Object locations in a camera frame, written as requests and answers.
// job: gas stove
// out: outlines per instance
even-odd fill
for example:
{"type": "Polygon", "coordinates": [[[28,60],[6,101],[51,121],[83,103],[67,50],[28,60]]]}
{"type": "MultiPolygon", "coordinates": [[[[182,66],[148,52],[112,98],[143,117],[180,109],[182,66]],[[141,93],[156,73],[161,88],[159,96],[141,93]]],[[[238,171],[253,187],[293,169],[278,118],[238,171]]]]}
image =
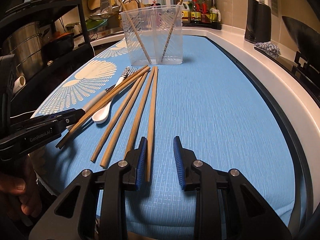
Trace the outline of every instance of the gas stove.
{"type": "Polygon", "coordinates": [[[277,63],[285,71],[287,71],[312,97],[320,108],[320,66],[312,66],[307,62],[307,59],[299,52],[296,52],[294,62],[284,57],[272,57],[265,51],[254,47],[273,62],[277,63]]]}

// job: paper roll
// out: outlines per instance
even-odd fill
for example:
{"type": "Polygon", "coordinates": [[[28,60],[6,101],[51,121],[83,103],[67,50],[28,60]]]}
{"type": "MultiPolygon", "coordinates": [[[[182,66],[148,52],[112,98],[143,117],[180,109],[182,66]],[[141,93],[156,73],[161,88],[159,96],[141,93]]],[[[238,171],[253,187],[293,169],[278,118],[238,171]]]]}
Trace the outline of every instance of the paper roll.
{"type": "Polygon", "coordinates": [[[21,88],[23,88],[26,84],[26,79],[24,76],[18,77],[18,79],[14,82],[13,94],[16,94],[21,88]]]}

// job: white ceramic spoon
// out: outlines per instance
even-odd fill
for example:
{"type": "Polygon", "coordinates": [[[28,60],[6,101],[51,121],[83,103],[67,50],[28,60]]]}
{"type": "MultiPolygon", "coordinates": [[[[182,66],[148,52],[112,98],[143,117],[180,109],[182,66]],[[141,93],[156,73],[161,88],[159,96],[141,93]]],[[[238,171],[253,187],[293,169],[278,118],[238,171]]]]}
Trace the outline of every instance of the white ceramic spoon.
{"type": "MultiPolygon", "coordinates": [[[[129,76],[129,70],[130,70],[130,67],[126,67],[124,69],[124,71],[122,72],[120,78],[118,79],[115,87],[117,85],[119,85],[127,76],[129,76]]],[[[92,116],[92,120],[95,122],[95,123],[104,123],[108,116],[109,116],[109,110],[110,110],[110,106],[111,106],[111,103],[112,103],[112,100],[109,101],[103,108],[101,108],[100,110],[98,110],[97,112],[95,112],[92,116]]]]}

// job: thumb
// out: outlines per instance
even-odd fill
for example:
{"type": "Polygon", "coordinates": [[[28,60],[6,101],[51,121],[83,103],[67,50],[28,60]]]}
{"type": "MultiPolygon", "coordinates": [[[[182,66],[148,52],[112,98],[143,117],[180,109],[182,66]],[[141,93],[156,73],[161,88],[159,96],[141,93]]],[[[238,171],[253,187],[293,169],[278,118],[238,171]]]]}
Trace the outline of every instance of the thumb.
{"type": "Polygon", "coordinates": [[[6,194],[21,195],[26,191],[26,183],[23,179],[0,172],[0,191],[6,194]]]}

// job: blue tablecloth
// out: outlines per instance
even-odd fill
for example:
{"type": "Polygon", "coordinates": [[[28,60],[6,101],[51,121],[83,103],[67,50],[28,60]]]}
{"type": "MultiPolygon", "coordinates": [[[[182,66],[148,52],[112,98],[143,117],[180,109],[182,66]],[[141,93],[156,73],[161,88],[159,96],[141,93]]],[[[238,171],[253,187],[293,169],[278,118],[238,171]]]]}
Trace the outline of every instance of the blue tablecloth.
{"type": "MultiPolygon", "coordinates": [[[[183,51],[181,65],[159,66],[152,178],[139,192],[126,193],[128,230],[156,239],[192,239],[195,193],[183,192],[178,183],[173,156],[176,135],[183,147],[193,150],[198,159],[213,168],[239,169],[287,225],[294,204],[294,171],[271,111],[249,80],[210,41],[184,36],[183,51]]],[[[126,44],[121,41],[65,80],[36,114],[81,108],[96,93],[116,83],[127,66],[126,44]]],[[[113,100],[109,116],[114,115],[125,93],[113,100]]],[[[142,92],[110,165],[123,158],[141,96],[142,92]]],[[[150,98],[151,92],[136,147],[140,137],[147,136],[150,98]]],[[[51,188],[61,192],[81,170],[102,169],[99,163],[108,141],[96,163],[90,157],[107,124],[88,122],[63,149],[55,148],[56,140],[33,154],[36,170],[51,188]]]]}

